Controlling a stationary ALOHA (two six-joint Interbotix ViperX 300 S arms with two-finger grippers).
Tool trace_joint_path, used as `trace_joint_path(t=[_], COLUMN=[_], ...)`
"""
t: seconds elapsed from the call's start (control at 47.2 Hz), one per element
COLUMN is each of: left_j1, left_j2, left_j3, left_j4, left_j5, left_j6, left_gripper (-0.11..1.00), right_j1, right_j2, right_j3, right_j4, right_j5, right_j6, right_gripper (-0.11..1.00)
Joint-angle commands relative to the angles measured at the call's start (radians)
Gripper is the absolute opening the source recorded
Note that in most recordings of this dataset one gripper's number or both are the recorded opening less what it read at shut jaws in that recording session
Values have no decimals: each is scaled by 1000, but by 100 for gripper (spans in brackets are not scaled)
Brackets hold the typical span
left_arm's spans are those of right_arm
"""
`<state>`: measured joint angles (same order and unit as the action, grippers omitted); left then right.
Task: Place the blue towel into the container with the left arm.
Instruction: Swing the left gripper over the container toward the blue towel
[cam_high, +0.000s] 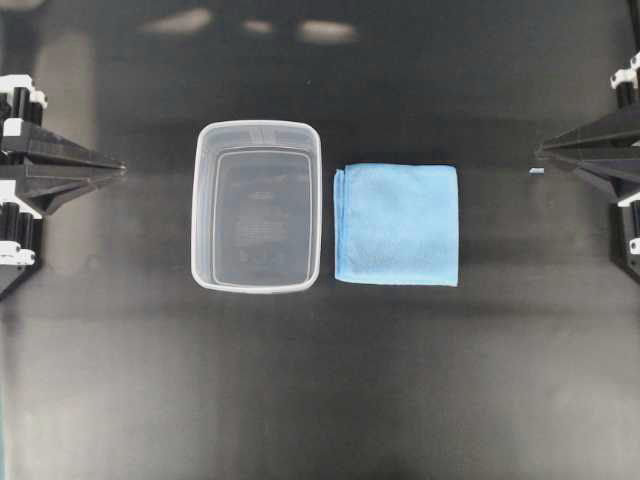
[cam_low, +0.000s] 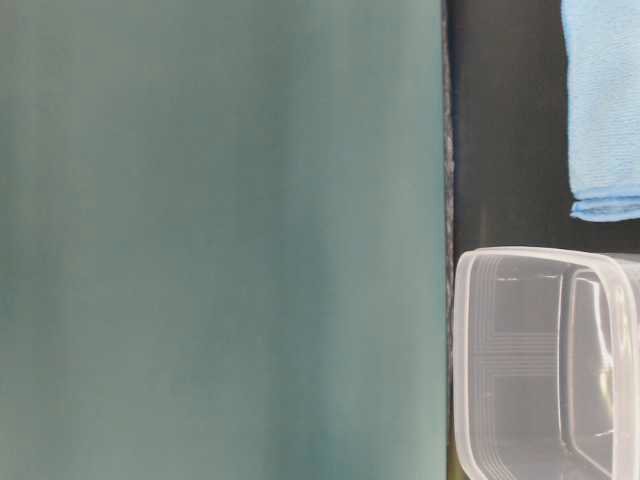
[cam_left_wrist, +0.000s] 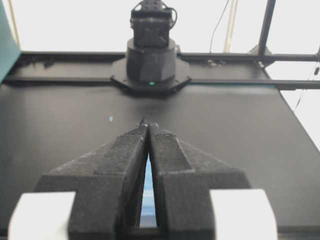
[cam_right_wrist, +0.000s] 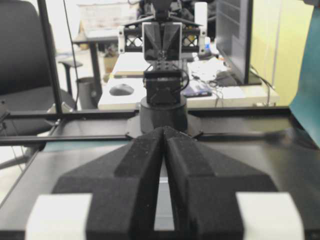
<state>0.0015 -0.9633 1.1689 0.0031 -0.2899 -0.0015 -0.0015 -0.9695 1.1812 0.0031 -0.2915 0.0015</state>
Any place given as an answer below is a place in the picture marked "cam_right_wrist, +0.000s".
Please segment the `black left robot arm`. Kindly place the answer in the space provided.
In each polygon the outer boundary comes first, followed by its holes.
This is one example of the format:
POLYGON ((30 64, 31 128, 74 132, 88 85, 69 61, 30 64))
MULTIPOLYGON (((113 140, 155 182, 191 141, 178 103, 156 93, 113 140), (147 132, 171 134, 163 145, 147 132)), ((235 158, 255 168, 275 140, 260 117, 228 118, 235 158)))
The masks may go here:
POLYGON ((144 59, 152 65, 143 73, 142 135, 60 175, 51 193, 35 200, 25 239, 132 240, 154 231, 164 128, 188 129, 187 100, 181 94, 190 80, 181 61, 184 36, 198 36, 203 47, 206 33, 201 24, 173 19, 119 27, 119 52, 128 50, 127 38, 138 36, 144 59))

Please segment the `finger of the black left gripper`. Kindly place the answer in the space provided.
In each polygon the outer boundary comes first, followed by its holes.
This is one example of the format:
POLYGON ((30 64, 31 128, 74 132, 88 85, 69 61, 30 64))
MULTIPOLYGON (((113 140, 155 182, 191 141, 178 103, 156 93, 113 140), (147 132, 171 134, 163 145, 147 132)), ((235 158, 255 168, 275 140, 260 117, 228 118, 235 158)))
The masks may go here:
POLYGON ((157 60, 162 51, 161 29, 159 24, 144 25, 144 58, 157 60))
POLYGON ((164 26, 162 50, 166 60, 180 59, 180 25, 166 24, 164 26))

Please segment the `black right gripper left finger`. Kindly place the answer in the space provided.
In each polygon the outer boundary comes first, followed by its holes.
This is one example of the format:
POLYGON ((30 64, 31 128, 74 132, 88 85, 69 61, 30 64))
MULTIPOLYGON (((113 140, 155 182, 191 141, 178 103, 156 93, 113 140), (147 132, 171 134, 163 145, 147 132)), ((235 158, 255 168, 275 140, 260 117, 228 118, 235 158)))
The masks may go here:
POLYGON ((63 174, 40 195, 27 240, 132 240, 154 229, 162 128, 63 174))

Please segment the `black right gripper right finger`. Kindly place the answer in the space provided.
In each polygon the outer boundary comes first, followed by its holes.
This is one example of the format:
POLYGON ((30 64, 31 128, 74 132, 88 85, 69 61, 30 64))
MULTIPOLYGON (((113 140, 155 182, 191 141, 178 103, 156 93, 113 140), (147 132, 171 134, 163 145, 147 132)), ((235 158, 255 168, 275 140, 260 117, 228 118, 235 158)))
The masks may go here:
POLYGON ((171 127, 163 130, 169 179, 199 240, 303 240, 299 210, 271 177, 171 127))

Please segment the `white-framed left gripper body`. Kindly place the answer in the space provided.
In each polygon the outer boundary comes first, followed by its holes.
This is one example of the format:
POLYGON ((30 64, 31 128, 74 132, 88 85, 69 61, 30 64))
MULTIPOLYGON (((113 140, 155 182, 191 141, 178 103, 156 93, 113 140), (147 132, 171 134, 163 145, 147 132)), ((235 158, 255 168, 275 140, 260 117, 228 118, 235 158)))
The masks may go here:
MULTIPOLYGON (((144 55, 144 25, 159 25, 161 43, 163 46, 163 36, 165 25, 180 25, 180 55, 179 60, 185 53, 205 52, 206 27, 192 22, 178 21, 136 21, 118 27, 118 53, 143 53, 144 55)), ((146 61, 178 61, 166 60, 163 50, 157 60, 146 61)))

